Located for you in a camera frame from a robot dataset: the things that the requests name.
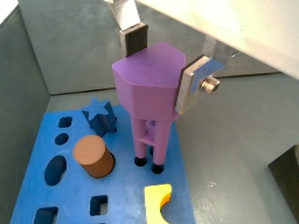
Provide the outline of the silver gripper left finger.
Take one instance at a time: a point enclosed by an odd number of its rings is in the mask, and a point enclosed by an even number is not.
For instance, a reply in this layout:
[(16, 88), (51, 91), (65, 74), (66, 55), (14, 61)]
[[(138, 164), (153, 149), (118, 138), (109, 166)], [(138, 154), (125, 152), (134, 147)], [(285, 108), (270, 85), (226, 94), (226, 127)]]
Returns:
[(114, 19), (119, 43), (126, 57), (147, 48), (149, 25), (142, 22), (135, 0), (106, 0)]

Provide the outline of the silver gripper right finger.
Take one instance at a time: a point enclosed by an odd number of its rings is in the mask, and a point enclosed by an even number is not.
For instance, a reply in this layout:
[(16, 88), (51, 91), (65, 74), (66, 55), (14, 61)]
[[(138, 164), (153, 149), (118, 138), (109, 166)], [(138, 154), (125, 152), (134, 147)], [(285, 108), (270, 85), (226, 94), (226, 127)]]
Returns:
[(214, 74), (227, 65), (237, 50), (207, 36), (202, 48), (202, 56), (182, 69), (179, 93), (175, 111), (183, 115), (195, 105), (201, 91), (210, 95), (217, 91), (221, 81)]

